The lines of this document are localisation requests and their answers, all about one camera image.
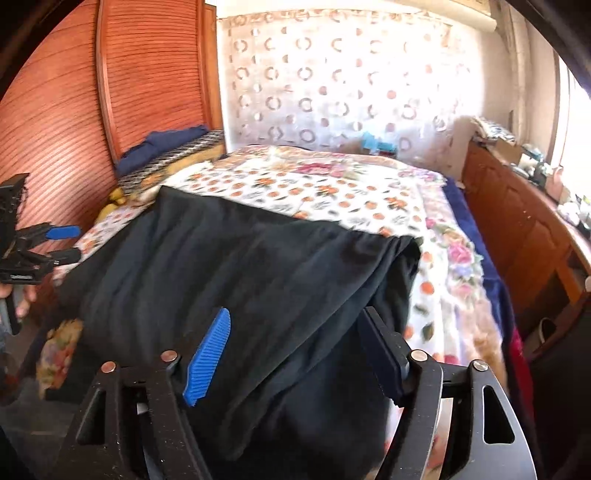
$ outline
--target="folded blanket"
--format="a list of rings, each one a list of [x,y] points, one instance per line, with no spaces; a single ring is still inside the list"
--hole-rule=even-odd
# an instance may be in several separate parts
[[[115,167],[117,176],[122,177],[134,170],[138,170],[164,152],[202,137],[207,132],[209,132],[209,129],[205,125],[199,125],[185,130],[149,133],[142,143],[131,147],[121,156]]]
[[[370,304],[403,331],[419,256],[408,236],[163,187],[70,272],[59,299],[83,320],[80,342],[122,365],[228,308],[228,344],[189,412],[214,477],[360,479],[383,458],[388,402],[355,320]],[[294,476],[295,465],[305,471]]]

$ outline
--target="human hand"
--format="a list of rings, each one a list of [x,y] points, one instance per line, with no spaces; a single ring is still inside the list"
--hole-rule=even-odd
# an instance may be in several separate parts
[[[5,299],[12,292],[12,285],[0,283],[0,299]],[[31,303],[37,299],[37,291],[35,285],[25,285],[23,288],[23,299],[16,306],[17,317],[23,318],[29,313]]]

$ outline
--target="metal screw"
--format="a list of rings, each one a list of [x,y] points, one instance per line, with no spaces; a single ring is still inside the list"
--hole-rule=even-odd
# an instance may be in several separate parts
[[[105,362],[101,365],[100,371],[104,374],[110,374],[111,372],[115,371],[115,368],[117,368],[115,362]]]
[[[429,358],[428,355],[422,350],[413,350],[412,352],[410,352],[410,356],[413,360],[416,360],[417,362],[424,362],[425,360],[427,360],[427,358]]]
[[[476,368],[479,372],[486,372],[488,370],[488,364],[484,360],[474,360],[472,362],[474,368]]]
[[[160,359],[166,363],[174,362],[177,359],[177,357],[178,354],[174,350],[165,350],[160,354]]]

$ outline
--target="floral bedspread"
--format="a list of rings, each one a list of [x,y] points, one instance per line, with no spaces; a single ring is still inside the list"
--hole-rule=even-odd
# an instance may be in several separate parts
[[[481,259],[457,225],[441,188],[443,176],[385,157],[257,146],[242,148],[215,164],[185,168],[163,184],[297,218],[420,239],[421,260],[405,339],[411,348],[425,350],[438,361],[467,365],[482,358],[506,384],[501,336],[482,285]],[[145,204],[124,206],[89,230],[77,243],[82,261],[145,208]],[[54,281],[59,283],[73,267],[56,268]],[[444,400],[432,467],[443,461],[450,412],[451,404]],[[400,413],[393,406],[386,447]]]

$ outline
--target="bed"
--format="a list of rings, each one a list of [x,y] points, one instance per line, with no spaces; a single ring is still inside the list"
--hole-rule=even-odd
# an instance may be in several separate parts
[[[386,237],[413,236],[420,243],[421,257],[405,339],[438,361],[467,365],[484,359],[509,393],[520,420],[527,422],[531,386],[511,304],[462,193],[450,179],[385,157],[255,145],[158,180],[162,181],[144,186],[131,204],[112,212],[78,241],[81,262],[139,216],[162,185]],[[59,285],[74,267],[56,269],[54,282]],[[37,366],[42,394],[62,385],[82,323],[52,327]],[[449,431],[451,405],[443,402],[429,463],[433,475],[443,461]],[[399,418],[400,410],[392,405],[385,450]]]

